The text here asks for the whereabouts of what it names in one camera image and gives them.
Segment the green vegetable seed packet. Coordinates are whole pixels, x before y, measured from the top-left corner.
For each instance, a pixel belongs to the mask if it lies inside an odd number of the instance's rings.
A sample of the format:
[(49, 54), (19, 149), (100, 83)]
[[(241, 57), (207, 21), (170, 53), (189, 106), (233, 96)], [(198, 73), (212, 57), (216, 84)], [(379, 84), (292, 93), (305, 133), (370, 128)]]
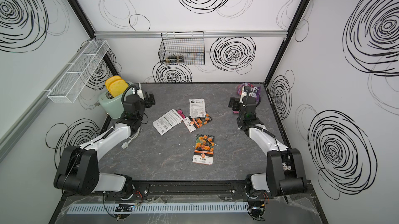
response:
[(163, 136), (170, 129), (183, 121), (183, 117), (175, 110), (172, 109), (165, 113), (163, 116), (153, 122), (153, 126), (158, 133)]

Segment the small marigold seed packet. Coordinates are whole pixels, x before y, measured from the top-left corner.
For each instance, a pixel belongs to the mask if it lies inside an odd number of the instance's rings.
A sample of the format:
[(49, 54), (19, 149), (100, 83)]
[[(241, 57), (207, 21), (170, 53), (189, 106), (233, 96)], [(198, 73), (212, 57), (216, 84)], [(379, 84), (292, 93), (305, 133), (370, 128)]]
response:
[(186, 117), (183, 119), (183, 123), (187, 127), (190, 133), (194, 132), (195, 130), (207, 125), (213, 120), (213, 118), (207, 113), (203, 118), (192, 118)]

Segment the large marigold seed packet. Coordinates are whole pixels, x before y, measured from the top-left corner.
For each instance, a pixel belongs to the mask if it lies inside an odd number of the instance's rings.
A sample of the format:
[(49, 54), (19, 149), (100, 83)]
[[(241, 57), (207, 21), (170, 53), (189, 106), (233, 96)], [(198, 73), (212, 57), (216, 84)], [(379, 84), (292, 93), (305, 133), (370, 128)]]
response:
[(213, 135), (197, 134), (192, 162), (213, 165), (214, 149), (215, 137)]

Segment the impatiens pink flower packet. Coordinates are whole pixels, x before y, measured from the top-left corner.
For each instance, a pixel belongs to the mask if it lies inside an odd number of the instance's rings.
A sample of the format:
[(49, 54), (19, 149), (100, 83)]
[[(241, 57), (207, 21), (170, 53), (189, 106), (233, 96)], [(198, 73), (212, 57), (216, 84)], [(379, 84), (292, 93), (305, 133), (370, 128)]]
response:
[(181, 109), (177, 110), (177, 113), (178, 113), (183, 119), (186, 118), (185, 114), (183, 113), (183, 111), (182, 111)]

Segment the mixed flowers seed packet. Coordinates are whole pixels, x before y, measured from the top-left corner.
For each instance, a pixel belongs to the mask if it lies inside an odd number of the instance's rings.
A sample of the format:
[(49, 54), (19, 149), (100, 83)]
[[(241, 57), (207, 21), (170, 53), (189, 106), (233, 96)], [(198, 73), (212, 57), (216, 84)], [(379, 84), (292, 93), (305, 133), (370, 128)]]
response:
[(205, 99), (189, 100), (189, 116), (192, 118), (204, 118), (206, 116)]

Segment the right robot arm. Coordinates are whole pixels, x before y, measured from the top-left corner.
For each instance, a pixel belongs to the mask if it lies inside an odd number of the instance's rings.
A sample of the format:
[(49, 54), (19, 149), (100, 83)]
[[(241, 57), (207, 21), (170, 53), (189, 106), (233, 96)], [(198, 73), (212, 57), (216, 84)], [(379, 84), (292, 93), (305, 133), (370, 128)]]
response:
[(253, 140), (267, 157), (266, 172), (247, 177), (247, 191), (266, 191), (273, 197), (307, 192), (308, 182), (300, 151), (281, 143), (267, 130), (256, 114), (260, 101), (258, 88), (246, 84), (241, 86), (240, 97), (232, 97), (229, 101), (229, 107), (238, 113), (236, 122), (239, 130)]

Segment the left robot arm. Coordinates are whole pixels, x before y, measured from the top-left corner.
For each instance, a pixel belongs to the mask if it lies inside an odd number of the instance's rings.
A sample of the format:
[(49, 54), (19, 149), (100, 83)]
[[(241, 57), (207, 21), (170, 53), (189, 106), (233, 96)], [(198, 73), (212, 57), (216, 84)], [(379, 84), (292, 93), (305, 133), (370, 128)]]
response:
[(121, 95), (123, 112), (106, 132), (79, 146), (68, 146), (61, 154), (54, 187), (62, 191), (88, 196), (93, 193), (114, 192), (128, 200), (134, 195), (131, 177), (101, 173), (99, 161), (120, 142), (139, 134), (145, 109), (155, 105), (153, 94), (133, 83)]

